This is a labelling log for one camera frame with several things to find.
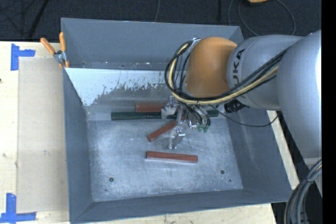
yellow cable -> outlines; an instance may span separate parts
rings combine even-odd
[[[183,46],[177,54],[179,54],[185,47],[187,46],[187,44],[185,46]],[[172,82],[172,77],[173,77],[173,69],[174,69],[174,66],[176,65],[176,61],[177,59],[174,59],[172,64],[171,64],[171,67],[170,67],[170,70],[169,70],[169,77],[168,77],[168,82],[169,82],[169,85],[170,87],[173,87],[173,82]],[[178,96],[176,93],[174,93],[173,91],[172,94],[173,96],[183,102],[183,103],[187,103],[187,104],[199,104],[199,105],[209,105],[209,104],[217,104],[217,103],[222,103],[222,102],[225,102],[225,101],[228,101],[238,95],[241,95],[245,92],[247,92],[248,90],[258,86],[260,83],[262,83],[264,80],[266,80],[267,78],[269,78],[270,76],[272,76],[273,74],[275,74],[278,70],[279,66],[273,68],[270,72],[268,72],[267,74],[263,75],[261,78],[259,78],[258,80],[254,81],[253,83],[245,86],[244,88],[230,94],[230,95],[227,95],[225,97],[222,97],[222,98],[219,98],[219,99],[214,99],[214,100],[209,100],[209,101],[197,101],[197,100],[189,100],[189,99],[184,99],[180,96]]]

brown wooden stick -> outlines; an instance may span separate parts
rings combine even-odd
[[[136,103],[136,112],[161,112],[164,108],[164,103]]]
[[[179,154],[179,153],[166,153],[157,151],[147,151],[146,159],[161,159],[184,163],[197,163],[197,155]]]
[[[153,133],[147,135],[147,139],[149,142],[154,141],[157,139],[161,134],[167,132],[168,130],[174,128],[176,126],[176,120],[171,121],[170,123],[166,124],[165,126],[161,127],[160,129],[154,131]]]

wooden board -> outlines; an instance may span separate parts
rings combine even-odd
[[[15,42],[21,50],[34,49],[36,54],[33,58],[20,59],[20,67],[30,70],[19,67],[18,71],[10,71],[11,44],[0,41],[0,212],[5,208],[5,194],[10,192],[17,195],[18,212],[37,211],[37,220],[28,221],[27,224],[68,222],[65,191],[67,182],[64,181],[65,143],[62,140],[64,127],[61,126],[64,120],[64,108],[60,101],[62,90],[59,84],[59,66],[39,42]],[[52,45],[56,50],[60,49],[59,44]],[[31,100],[25,100],[23,104],[19,104],[19,89],[26,90],[27,98],[34,96],[35,102],[29,105]],[[46,92],[53,93],[51,95],[53,97],[51,98]],[[273,117],[274,112],[270,112],[270,118]],[[28,126],[31,124],[30,120],[38,121],[35,128]],[[275,121],[272,126],[291,186],[295,187],[298,179],[280,124]],[[29,179],[30,186],[28,182],[23,182],[25,178]],[[102,223],[275,224],[276,222],[271,205],[266,204]]]

